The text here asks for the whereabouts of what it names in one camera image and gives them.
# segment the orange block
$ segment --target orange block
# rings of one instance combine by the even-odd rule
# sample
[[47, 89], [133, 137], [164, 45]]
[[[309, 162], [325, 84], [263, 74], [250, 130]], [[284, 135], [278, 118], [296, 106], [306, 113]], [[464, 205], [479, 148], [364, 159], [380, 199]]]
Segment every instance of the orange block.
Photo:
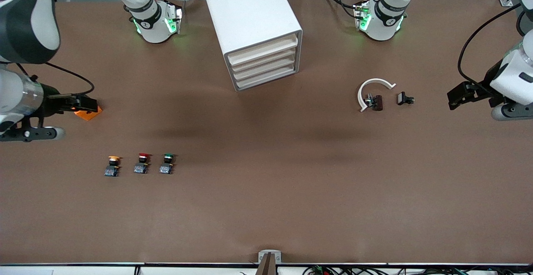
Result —
[[99, 115], [100, 113], [102, 112], [102, 109], [100, 108], [100, 106], [98, 106], [98, 111], [93, 113], [93, 112], [83, 112], [83, 111], [79, 111], [79, 112], [75, 112], [76, 116], [84, 119], [85, 121], [89, 121], [91, 120], [92, 118], [96, 117], [97, 115]]

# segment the white c-shaped object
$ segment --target white c-shaped object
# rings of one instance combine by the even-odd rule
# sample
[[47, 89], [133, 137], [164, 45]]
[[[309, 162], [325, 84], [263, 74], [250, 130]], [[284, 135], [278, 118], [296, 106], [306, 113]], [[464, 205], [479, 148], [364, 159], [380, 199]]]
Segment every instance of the white c-shaped object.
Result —
[[359, 105], [361, 106], [361, 112], [363, 112], [363, 110], [365, 110], [368, 107], [365, 103], [365, 100], [363, 100], [362, 91], [365, 85], [369, 83], [380, 83], [384, 85], [385, 87], [387, 87], [389, 90], [396, 86], [396, 83], [390, 84], [388, 81], [384, 79], [380, 79], [380, 78], [373, 78], [373, 79], [369, 79], [365, 81], [359, 88], [359, 91], [357, 92], [357, 100], [359, 101]]

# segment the brown tabletop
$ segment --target brown tabletop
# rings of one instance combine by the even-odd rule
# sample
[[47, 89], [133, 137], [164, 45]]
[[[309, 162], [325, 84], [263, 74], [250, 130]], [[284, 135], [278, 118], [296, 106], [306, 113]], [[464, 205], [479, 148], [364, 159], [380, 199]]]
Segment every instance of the brown tabletop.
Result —
[[[55, 115], [53, 142], [0, 147], [0, 262], [512, 262], [533, 257], [531, 121], [496, 122], [487, 101], [451, 112], [459, 51], [498, 0], [413, 0], [375, 42], [327, 0], [290, 0], [298, 74], [235, 92], [206, 3], [182, 35], [151, 45], [121, 3], [59, 3], [53, 63], [92, 80], [104, 111]], [[513, 14], [483, 30], [464, 70], [482, 79], [520, 36]], [[61, 92], [86, 88], [27, 66]], [[381, 112], [359, 112], [370, 78]], [[413, 96], [397, 106], [396, 94]], [[137, 154], [153, 155], [146, 175]], [[162, 175], [162, 154], [177, 154]], [[109, 155], [118, 178], [103, 176]]]

